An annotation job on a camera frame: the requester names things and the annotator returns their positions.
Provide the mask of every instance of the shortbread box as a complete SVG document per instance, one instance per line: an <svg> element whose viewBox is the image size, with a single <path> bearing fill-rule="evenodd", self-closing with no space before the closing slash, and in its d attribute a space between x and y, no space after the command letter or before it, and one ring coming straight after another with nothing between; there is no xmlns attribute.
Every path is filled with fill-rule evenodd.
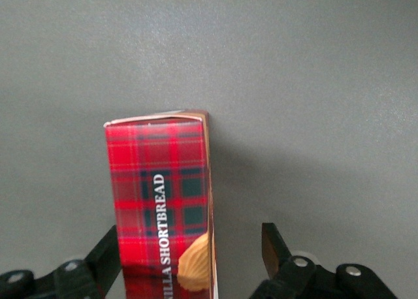
<svg viewBox="0 0 418 299"><path fill-rule="evenodd" d="M127 298L217 298L208 113L104 129Z"/></svg>

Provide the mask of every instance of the gray surface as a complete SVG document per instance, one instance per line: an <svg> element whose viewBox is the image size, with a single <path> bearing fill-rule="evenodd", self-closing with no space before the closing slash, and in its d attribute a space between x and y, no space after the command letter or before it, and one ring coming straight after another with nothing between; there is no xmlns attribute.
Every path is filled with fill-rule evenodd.
<svg viewBox="0 0 418 299"><path fill-rule="evenodd" d="M1 271L45 274L114 222L105 121L205 108L221 299L266 277L263 221L416 298L417 16L418 0L0 0Z"/></svg>

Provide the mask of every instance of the gray background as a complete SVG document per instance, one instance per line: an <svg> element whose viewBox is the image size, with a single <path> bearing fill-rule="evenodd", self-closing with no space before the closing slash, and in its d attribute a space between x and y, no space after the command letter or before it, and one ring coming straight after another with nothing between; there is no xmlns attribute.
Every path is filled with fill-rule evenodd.
<svg viewBox="0 0 418 299"><path fill-rule="evenodd" d="M417 20L418 0L0 0L1 271L41 276L114 223L105 121L203 108L221 299L266 277L263 221L416 298Z"/></svg>

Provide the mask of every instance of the black robotic claw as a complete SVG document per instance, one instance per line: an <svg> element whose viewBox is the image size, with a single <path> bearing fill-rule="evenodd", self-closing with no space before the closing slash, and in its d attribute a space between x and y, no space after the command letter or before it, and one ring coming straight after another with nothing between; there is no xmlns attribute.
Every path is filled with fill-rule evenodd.
<svg viewBox="0 0 418 299"><path fill-rule="evenodd" d="M264 223L263 260L269 280L250 299L396 299L369 268L342 264L331 273L292 256L275 224ZM84 260L72 260L35 279L28 270L0 275L0 299L101 299L121 270L113 226Z"/></svg>
<svg viewBox="0 0 418 299"><path fill-rule="evenodd" d="M306 257L292 257L273 223L263 223L262 249L270 280L250 299L396 299L365 266L342 264L334 274Z"/></svg>
<svg viewBox="0 0 418 299"><path fill-rule="evenodd" d="M28 270L0 275L1 299L102 299L121 270L113 226L84 260L66 262L35 279Z"/></svg>

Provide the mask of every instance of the metal screw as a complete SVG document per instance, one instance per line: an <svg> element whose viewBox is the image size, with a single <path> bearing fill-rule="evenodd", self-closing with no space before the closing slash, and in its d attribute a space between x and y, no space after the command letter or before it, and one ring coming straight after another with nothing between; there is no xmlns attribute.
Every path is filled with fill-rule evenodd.
<svg viewBox="0 0 418 299"><path fill-rule="evenodd" d="M77 263L70 262L64 267L64 270L66 270L67 272L70 272L72 270L75 270L77 268L77 266L78 266Z"/></svg>
<svg viewBox="0 0 418 299"><path fill-rule="evenodd" d="M22 272L15 273L8 278L7 283L9 283L9 284L15 283L15 282L21 280L22 278L24 278L24 275L25 274L23 274Z"/></svg>
<svg viewBox="0 0 418 299"><path fill-rule="evenodd" d="M296 258L293 260L293 262L300 268L305 268L308 266L308 261L306 261L304 258Z"/></svg>
<svg viewBox="0 0 418 299"><path fill-rule="evenodd" d="M346 267L346 272L352 276L360 276L361 275L361 271L354 267L354 266L347 266Z"/></svg>

